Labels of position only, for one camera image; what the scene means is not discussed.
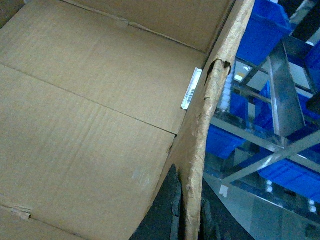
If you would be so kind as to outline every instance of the metal shelving rack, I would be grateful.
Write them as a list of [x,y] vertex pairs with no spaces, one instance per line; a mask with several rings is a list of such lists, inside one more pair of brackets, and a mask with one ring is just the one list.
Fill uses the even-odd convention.
[[[305,118],[301,110],[296,88],[311,94],[317,92],[308,74],[310,89],[294,83],[290,73],[288,56],[292,63],[305,68],[303,59],[311,49],[312,46],[289,36],[267,58],[266,61],[270,65],[268,70],[263,68],[265,62],[259,66],[255,66],[242,59],[237,59],[238,62],[249,66],[251,70],[243,78],[242,82],[238,83],[234,81],[232,86],[233,91],[247,97],[250,103],[253,103],[253,99],[257,98],[272,105],[274,133],[218,108],[211,120],[211,124],[246,139],[250,142],[249,145],[251,146],[267,149],[270,151],[270,155],[252,153],[250,147],[243,148],[242,151],[251,156],[247,161],[251,162],[251,158],[254,158],[255,163],[245,168],[240,168],[235,165],[235,155],[233,154],[229,159],[224,161],[220,170],[205,169],[205,172],[220,179],[222,185],[233,185],[254,194],[271,204],[312,221],[319,227],[320,216],[317,213],[309,211],[308,199],[305,198],[305,204],[288,202],[284,200],[281,194],[266,192],[264,183],[260,184],[260,187],[257,187],[259,184],[252,185],[244,181],[247,176],[283,159],[290,159],[320,174],[320,164],[317,164],[315,161],[320,160],[320,154],[309,150],[314,145],[320,144],[320,130],[295,142],[287,138],[290,134],[305,127]],[[259,95],[259,91],[247,86],[259,71],[269,75],[271,99]],[[258,174],[256,176],[258,176],[256,177],[256,181],[261,182],[262,178],[259,178]]]

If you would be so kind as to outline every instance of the blue plastic bin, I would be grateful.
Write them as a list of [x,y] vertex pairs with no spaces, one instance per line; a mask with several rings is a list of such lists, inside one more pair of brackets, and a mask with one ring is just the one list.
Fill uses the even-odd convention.
[[[271,97],[269,82],[267,82],[260,94],[266,98]],[[308,98],[306,96],[298,94],[298,98],[304,115],[315,120],[320,119],[320,115],[317,115],[316,113],[307,109],[306,103]],[[274,126],[271,104],[265,103],[258,99],[255,99],[254,102],[256,114],[254,123],[268,131],[273,132]],[[298,141],[317,130],[318,128],[314,124],[306,121],[306,127],[296,131],[288,138],[291,141]],[[320,144],[313,146],[310,148],[310,150],[320,153]],[[268,151],[264,148],[261,148],[260,152],[262,154],[268,153]],[[254,162],[254,160],[250,163],[245,162],[241,165],[241,167],[247,167],[248,164],[253,164]],[[286,189],[320,203],[320,174],[317,172],[296,164],[288,159],[284,159],[258,171],[258,173],[265,179],[275,182]]]
[[320,41],[305,57],[305,64],[312,70],[320,70]]
[[[268,99],[271,98],[270,83],[266,83],[264,88],[261,90],[260,95]],[[254,99],[255,104],[255,119],[254,124],[262,127],[270,132],[274,131],[274,123],[272,118],[272,106],[270,103],[266,103],[259,99]]]
[[286,189],[320,203],[320,174],[288,159],[276,162],[259,175]]
[[255,0],[236,56],[258,66],[291,32],[289,18],[282,6],[267,0]]
[[[245,97],[232,93],[230,101],[230,113],[232,115],[248,120],[248,108],[248,100]],[[226,160],[237,147],[245,142],[245,139],[210,124],[206,152]]]

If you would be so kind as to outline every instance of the barcode label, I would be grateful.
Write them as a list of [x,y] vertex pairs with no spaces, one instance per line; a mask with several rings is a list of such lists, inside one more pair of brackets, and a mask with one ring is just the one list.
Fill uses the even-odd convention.
[[191,99],[194,96],[194,93],[195,93],[195,89],[192,89],[192,91],[189,94],[188,101],[186,101],[187,104],[191,103]]
[[191,103],[192,97],[194,96],[196,87],[201,77],[201,73],[202,73],[202,70],[196,67],[194,70],[191,82],[189,84],[188,90],[186,91],[183,102],[181,104],[181,108],[183,110],[187,110]]

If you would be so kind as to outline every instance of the corrugated cardboard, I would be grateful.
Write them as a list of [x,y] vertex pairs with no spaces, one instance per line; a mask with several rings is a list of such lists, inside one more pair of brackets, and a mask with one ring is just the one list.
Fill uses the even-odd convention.
[[0,29],[25,5],[23,0],[0,1]]
[[171,164],[176,164],[182,182],[185,239],[187,240],[198,239],[202,181],[210,121],[216,111],[231,65],[235,61],[254,2],[254,0],[236,1],[205,65],[157,186],[158,190]]
[[28,3],[0,31],[0,205],[85,239],[125,240],[175,163],[185,238],[197,239],[210,118],[252,6],[236,2],[183,120],[203,53],[67,3]]
[[0,205],[85,239],[129,239],[174,135],[3,65],[0,79]]
[[0,207],[1,240],[83,240],[83,238],[34,219],[21,219]]
[[232,0],[64,0],[128,19],[206,53]]
[[205,55],[57,0],[33,0],[0,32],[0,63],[177,134]]

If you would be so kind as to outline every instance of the white label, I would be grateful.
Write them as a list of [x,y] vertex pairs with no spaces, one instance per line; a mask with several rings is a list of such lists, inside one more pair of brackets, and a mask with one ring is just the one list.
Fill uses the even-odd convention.
[[224,198],[226,198],[228,196],[228,187],[225,185],[221,185],[219,194],[221,194]]
[[188,90],[186,91],[183,102],[181,104],[181,108],[183,110],[188,109],[191,103],[192,97],[194,96],[201,74],[202,74],[202,70],[196,67],[194,70],[191,82],[189,84]]

